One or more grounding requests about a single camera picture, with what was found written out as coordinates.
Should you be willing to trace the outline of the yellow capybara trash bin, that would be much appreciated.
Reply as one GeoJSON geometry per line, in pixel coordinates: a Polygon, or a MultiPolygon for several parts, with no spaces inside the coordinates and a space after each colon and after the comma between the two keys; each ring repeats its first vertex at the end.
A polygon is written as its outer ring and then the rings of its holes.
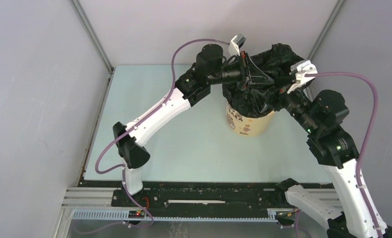
{"type": "Polygon", "coordinates": [[[226,124],[235,134],[244,137],[255,137],[264,133],[274,118],[272,111],[264,117],[249,118],[244,117],[233,109],[229,103],[226,105],[226,124]]]}

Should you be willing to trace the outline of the black plastic trash bag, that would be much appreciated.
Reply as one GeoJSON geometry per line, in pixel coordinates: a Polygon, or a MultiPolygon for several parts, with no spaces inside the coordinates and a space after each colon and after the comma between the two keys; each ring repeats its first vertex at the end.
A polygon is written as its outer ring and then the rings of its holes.
{"type": "Polygon", "coordinates": [[[252,78],[247,83],[222,85],[222,95],[229,105],[244,117],[260,118],[272,110],[276,92],[290,84],[290,67],[304,60],[290,45],[277,43],[264,52],[250,57],[266,78],[252,78]]]}

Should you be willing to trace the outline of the left aluminium corner post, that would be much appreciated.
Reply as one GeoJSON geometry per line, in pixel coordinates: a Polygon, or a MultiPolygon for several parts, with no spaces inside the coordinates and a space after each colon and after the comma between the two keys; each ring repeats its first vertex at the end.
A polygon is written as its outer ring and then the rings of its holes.
{"type": "Polygon", "coordinates": [[[107,72],[109,74],[113,74],[114,66],[110,62],[107,53],[104,50],[102,43],[100,42],[86,12],[83,8],[81,2],[79,0],[69,0],[78,20],[80,21],[85,33],[87,34],[88,38],[90,39],[91,44],[93,45],[94,49],[96,50],[98,56],[103,62],[107,72]]]}

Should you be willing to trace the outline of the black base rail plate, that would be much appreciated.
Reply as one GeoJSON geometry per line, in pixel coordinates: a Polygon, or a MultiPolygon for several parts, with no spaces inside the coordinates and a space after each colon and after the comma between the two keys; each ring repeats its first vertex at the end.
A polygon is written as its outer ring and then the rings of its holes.
{"type": "Polygon", "coordinates": [[[112,194],[112,207],[146,208],[152,216],[186,218],[267,218],[273,211],[298,211],[284,196],[280,183],[143,182],[129,198],[124,188],[112,194]]]}

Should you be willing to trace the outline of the right small circuit board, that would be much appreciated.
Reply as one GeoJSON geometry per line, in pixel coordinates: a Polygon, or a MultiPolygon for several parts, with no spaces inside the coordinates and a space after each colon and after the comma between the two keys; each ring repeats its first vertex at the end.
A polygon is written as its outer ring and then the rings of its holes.
{"type": "Polygon", "coordinates": [[[286,217],[291,217],[293,215],[295,215],[297,213],[297,211],[285,211],[285,212],[278,212],[276,214],[276,218],[280,217],[280,218],[286,218],[286,217]]]}

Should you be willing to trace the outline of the right aluminium corner post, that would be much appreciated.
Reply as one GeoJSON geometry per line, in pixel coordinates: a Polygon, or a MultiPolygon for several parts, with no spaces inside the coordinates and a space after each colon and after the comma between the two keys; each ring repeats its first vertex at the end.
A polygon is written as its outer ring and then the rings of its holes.
{"type": "Polygon", "coordinates": [[[308,59],[312,60],[318,50],[320,49],[322,43],[326,39],[327,35],[329,34],[332,26],[336,22],[338,16],[342,12],[347,0],[337,0],[334,7],[332,8],[322,30],[320,31],[315,43],[313,44],[313,47],[311,51],[309,52],[308,59]]]}

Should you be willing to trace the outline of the small circuit board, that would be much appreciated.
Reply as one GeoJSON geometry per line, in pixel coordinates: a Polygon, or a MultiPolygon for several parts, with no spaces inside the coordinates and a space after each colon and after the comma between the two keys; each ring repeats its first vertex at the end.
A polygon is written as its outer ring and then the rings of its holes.
{"type": "Polygon", "coordinates": [[[286,217],[291,217],[293,215],[295,215],[297,213],[297,211],[285,211],[285,212],[278,212],[276,214],[276,218],[280,217],[280,218],[286,218],[286,217]]]}
{"type": "Polygon", "coordinates": [[[143,210],[130,210],[128,212],[128,218],[130,219],[143,219],[146,217],[146,213],[143,210]]]}

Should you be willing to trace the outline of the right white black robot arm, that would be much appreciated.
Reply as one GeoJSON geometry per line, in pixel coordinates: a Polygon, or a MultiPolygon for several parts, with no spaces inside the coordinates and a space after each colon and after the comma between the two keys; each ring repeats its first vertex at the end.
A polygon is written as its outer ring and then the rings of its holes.
{"type": "Polygon", "coordinates": [[[292,205],[319,223],[330,238],[392,238],[392,227],[377,214],[362,173],[359,152],[341,123],[348,115],[344,97],[323,90],[310,101],[302,91],[280,90],[279,104],[307,132],[307,145],[336,190],[341,209],[327,205],[293,179],[276,184],[274,201],[292,205]]]}

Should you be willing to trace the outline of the left small circuit board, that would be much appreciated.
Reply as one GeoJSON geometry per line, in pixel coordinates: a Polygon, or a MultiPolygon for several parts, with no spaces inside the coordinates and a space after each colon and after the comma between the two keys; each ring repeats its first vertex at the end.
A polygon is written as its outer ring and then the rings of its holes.
{"type": "Polygon", "coordinates": [[[143,219],[146,217],[146,213],[143,210],[130,210],[128,212],[128,218],[130,219],[143,219]]]}

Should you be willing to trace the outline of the aluminium corner post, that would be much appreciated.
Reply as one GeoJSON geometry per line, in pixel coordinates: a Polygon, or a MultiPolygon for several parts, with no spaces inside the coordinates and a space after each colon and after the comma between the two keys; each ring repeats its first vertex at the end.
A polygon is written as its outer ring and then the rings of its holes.
{"type": "Polygon", "coordinates": [[[104,50],[102,43],[100,42],[86,12],[83,8],[81,2],[79,0],[69,0],[78,20],[80,21],[85,33],[87,34],[88,38],[90,39],[91,44],[93,45],[94,49],[96,50],[98,56],[103,62],[107,72],[109,74],[113,74],[114,66],[110,62],[107,53],[104,50]]]}
{"type": "Polygon", "coordinates": [[[334,7],[332,8],[322,30],[320,31],[315,43],[313,44],[313,47],[311,51],[309,52],[308,59],[312,60],[318,50],[320,49],[322,43],[326,39],[327,35],[329,34],[332,26],[336,22],[338,16],[342,12],[347,0],[337,0],[334,7]]]}

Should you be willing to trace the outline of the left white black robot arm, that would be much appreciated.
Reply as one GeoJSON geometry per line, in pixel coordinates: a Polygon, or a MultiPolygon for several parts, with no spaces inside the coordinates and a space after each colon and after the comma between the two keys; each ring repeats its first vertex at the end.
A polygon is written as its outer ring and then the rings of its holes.
{"type": "Polygon", "coordinates": [[[135,121],[113,125],[115,144],[124,160],[123,200],[129,206],[137,206],[142,200],[143,166],[150,158],[145,144],[171,119],[208,96],[212,85],[239,82],[247,77],[248,62],[241,47],[241,43],[231,43],[227,59],[221,46],[205,45],[191,68],[174,82],[161,101],[135,121]]]}

